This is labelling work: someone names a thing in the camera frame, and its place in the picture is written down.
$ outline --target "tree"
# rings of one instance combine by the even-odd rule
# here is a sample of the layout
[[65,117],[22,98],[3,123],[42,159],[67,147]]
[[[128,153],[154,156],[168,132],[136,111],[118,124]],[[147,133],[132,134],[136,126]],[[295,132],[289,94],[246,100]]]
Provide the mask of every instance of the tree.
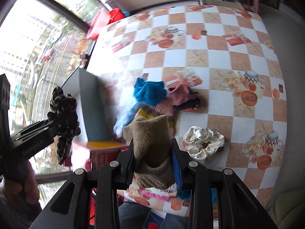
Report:
[[90,23],[96,13],[103,7],[101,2],[98,0],[79,0],[77,3],[77,12],[80,18]]
[[56,14],[55,17],[53,18],[53,22],[61,25],[61,32],[62,34],[69,34],[71,33],[71,31],[74,31],[75,29],[77,29],[77,27],[69,22],[68,20],[66,20],[65,18],[63,18],[60,14]]
[[27,97],[25,96],[25,94],[19,92],[18,96],[17,96],[16,104],[20,103],[20,101],[22,101],[23,105],[26,106],[26,104],[27,104]]

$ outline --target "pink knit fabric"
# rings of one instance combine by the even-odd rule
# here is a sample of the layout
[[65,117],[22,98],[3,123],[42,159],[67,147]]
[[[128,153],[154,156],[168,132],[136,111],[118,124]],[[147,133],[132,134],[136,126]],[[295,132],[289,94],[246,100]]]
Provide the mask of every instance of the pink knit fabric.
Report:
[[157,106],[153,107],[153,110],[168,116],[173,116],[174,110],[173,110],[173,101],[172,98],[168,95],[157,104]]
[[168,92],[165,99],[153,107],[153,110],[163,115],[174,115],[173,106],[178,106],[188,100],[195,99],[198,96],[196,94],[190,95],[189,87],[183,83],[180,83],[173,91]]
[[170,91],[167,96],[171,98],[173,106],[178,106],[181,103],[198,97],[197,95],[190,95],[189,93],[189,87],[180,83],[173,91]]

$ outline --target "person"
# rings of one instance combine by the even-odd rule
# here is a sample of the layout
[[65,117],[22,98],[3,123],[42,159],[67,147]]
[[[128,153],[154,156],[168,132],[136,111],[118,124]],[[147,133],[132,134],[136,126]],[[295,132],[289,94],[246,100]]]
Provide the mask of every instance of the person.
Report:
[[[28,204],[39,201],[39,189],[35,180],[34,171],[29,161],[26,162],[28,177],[24,182],[25,200]],[[10,218],[14,228],[28,229],[32,222],[19,209],[14,195],[22,190],[20,183],[3,179],[0,183],[0,214]],[[119,207],[121,229],[142,229],[150,213],[150,208],[134,202],[126,202]],[[188,218],[166,214],[160,229],[186,229]]]
[[[119,207],[121,229],[142,229],[150,208],[135,202],[125,202]],[[187,229],[188,218],[167,213],[159,229]]]
[[[28,176],[24,181],[25,200],[28,204],[35,204],[39,201],[40,193],[35,180],[34,171],[29,161],[26,162]],[[3,179],[0,183],[0,227],[28,229],[32,222],[26,214],[21,211],[14,198],[22,190],[20,183]]]

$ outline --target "checkered tablecloth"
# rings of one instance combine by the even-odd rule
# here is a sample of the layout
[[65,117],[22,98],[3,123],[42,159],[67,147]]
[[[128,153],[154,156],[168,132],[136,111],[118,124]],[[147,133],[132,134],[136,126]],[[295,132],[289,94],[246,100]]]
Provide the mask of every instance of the checkered tablecloth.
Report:
[[178,6],[134,15],[101,30],[87,70],[103,82],[110,127],[132,97],[137,77],[163,80],[167,87],[189,85],[203,106],[179,113],[179,146],[193,125],[219,131],[225,148],[207,167],[232,168],[266,205],[285,148],[286,89],[257,14]]

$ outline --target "window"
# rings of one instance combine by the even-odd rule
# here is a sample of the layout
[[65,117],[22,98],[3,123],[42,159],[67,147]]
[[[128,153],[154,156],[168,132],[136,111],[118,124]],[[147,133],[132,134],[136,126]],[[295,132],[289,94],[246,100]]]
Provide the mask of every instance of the window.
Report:
[[38,185],[38,189],[40,191],[39,203],[42,209],[44,209],[44,207],[64,183],[65,181],[60,181],[56,183],[44,183]]
[[[29,30],[27,20],[32,16],[48,21],[49,27],[40,30],[34,26]],[[16,74],[21,78],[10,79],[11,87],[16,87],[15,91],[19,90],[15,104],[10,106],[15,112],[9,113],[10,133],[13,133],[28,124],[47,118],[55,84],[61,86],[79,66],[77,59],[80,53],[87,52],[91,40],[87,40],[86,33],[74,24],[37,0],[16,1],[0,27],[0,38],[6,39],[0,41],[2,51],[10,49],[13,57],[28,56],[24,59],[28,64],[25,64],[24,68],[20,67],[22,70],[25,69],[24,73],[16,70]],[[31,163],[36,174],[70,170],[58,164],[54,144],[36,154]]]
[[104,7],[99,0],[55,0],[83,21],[91,23],[96,13]]

